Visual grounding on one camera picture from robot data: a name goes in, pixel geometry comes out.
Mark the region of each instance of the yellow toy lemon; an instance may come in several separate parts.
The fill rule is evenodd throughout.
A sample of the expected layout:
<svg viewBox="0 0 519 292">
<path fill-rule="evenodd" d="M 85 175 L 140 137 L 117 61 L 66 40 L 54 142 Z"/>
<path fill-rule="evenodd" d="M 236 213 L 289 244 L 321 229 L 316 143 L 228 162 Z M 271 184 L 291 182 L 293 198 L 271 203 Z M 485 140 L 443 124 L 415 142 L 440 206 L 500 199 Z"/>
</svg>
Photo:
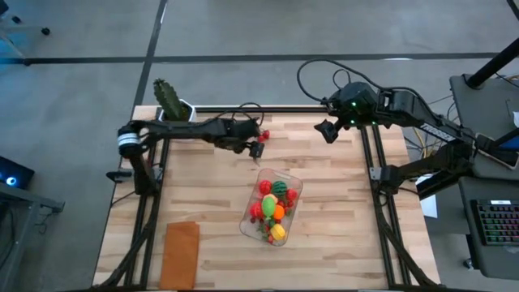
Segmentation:
<svg viewBox="0 0 519 292">
<path fill-rule="evenodd" d="M 267 198 L 272 198 L 272 199 L 274 200 L 274 203 L 277 204 L 277 197 L 276 197 L 275 195 L 273 195 L 273 194 L 265 195 L 265 196 L 263 197 L 263 200 L 265 200 L 265 199 L 267 199 Z"/>
<path fill-rule="evenodd" d="M 275 224 L 270 229 L 270 234 L 272 235 L 274 240 L 282 240 L 286 236 L 285 229 L 283 228 L 283 226 L 281 226 L 281 224 Z"/>
</svg>

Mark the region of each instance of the clear plastic container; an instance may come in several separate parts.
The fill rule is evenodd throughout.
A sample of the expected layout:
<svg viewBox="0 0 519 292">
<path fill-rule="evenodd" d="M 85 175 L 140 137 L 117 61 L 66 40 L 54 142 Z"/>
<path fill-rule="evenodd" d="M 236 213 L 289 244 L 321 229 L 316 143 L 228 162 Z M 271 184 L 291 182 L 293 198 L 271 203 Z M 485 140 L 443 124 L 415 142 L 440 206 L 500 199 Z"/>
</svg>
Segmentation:
<svg viewBox="0 0 519 292">
<path fill-rule="evenodd" d="M 263 218 L 263 220 L 260 220 L 261 218 L 254 217 L 251 215 L 251 207 L 253 204 L 256 204 L 263 201 L 264 194 L 260 192 L 260 184 L 263 181 L 269 181 L 274 185 L 275 182 L 284 182 L 286 184 L 287 189 L 292 189 L 297 193 L 297 196 L 292 201 L 292 204 L 289 203 L 289 199 L 287 198 L 287 195 L 275 195 L 277 197 L 279 205 L 284 205 L 285 208 L 285 215 L 280 221 L 277 221 L 279 224 L 281 224 L 283 230 L 285 231 L 285 236 L 283 239 L 280 240 L 274 240 L 272 243 L 273 246 L 281 247 L 283 246 L 286 241 L 288 240 L 288 234 L 290 231 L 290 226 L 292 225 L 292 220 L 295 216 L 295 210 L 298 207 L 299 198 L 301 196 L 302 192 L 302 181 L 298 178 L 295 178 L 288 174 L 283 174 L 280 172 L 277 172 L 275 170 L 271 169 L 263 169 L 258 174 L 258 179 L 256 180 L 256 184 L 254 186 L 254 189 L 252 190 L 251 198 L 249 199 L 249 204 L 247 204 L 247 208 L 245 209 L 245 212 L 243 213 L 243 219 L 240 221 L 240 231 L 242 231 L 243 234 L 246 236 L 256 238 L 260 241 L 263 241 L 267 244 L 268 242 L 268 236 L 272 234 L 272 231 L 270 230 L 270 225 L 275 224 L 270 223 L 270 221 L 275 221 L 274 218 L 271 218 L 270 221 L 267 221 Z"/>
</svg>

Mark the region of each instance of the potted cactus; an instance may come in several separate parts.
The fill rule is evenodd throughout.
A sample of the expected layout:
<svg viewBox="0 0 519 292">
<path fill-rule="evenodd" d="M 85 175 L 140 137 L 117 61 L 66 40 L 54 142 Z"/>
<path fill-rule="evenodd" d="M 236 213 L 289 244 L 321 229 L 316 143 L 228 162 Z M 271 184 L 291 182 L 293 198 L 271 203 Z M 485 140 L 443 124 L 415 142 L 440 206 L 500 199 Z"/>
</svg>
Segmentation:
<svg viewBox="0 0 519 292">
<path fill-rule="evenodd" d="M 193 122 L 196 120 L 195 107 L 179 99 L 173 86 L 163 79 L 156 79 L 153 82 L 153 93 L 162 107 L 159 121 Z"/>
</svg>

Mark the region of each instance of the green toy ball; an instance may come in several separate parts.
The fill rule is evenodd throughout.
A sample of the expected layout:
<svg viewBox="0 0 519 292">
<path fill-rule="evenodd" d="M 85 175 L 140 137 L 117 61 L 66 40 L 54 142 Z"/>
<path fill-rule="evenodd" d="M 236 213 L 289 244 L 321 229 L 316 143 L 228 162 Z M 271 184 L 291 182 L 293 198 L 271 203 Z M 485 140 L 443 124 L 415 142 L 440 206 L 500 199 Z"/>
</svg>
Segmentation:
<svg viewBox="0 0 519 292">
<path fill-rule="evenodd" d="M 272 185 L 272 193 L 278 197 L 286 194 L 286 183 L 277 181 Z"/>
<path fill-rule="evenodd" d="M 270 217 L 274 214 L 274 211 L 276 211 L 276 202 L 274 202 L 273 198 L 265 198 L 261 203 L 261 208 L 265 215 L 265 220 L 270 220 Z"/>
</svg>

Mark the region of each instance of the cactus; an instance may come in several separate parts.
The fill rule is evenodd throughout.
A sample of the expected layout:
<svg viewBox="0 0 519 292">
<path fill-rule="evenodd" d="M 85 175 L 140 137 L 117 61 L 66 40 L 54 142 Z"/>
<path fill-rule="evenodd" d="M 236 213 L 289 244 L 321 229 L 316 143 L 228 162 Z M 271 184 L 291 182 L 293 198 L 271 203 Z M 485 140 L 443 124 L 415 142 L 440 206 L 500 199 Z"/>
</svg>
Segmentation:
<svg viewBox="0 0 519 292">
<path fill-rule="evenodd" d="M 187 108 L 178 99 L 177 93 L 169 83 L 163 79 L 156 79 L 153 82 L 153 93 L 168 121 L 187 121 Z"/>
</svg>

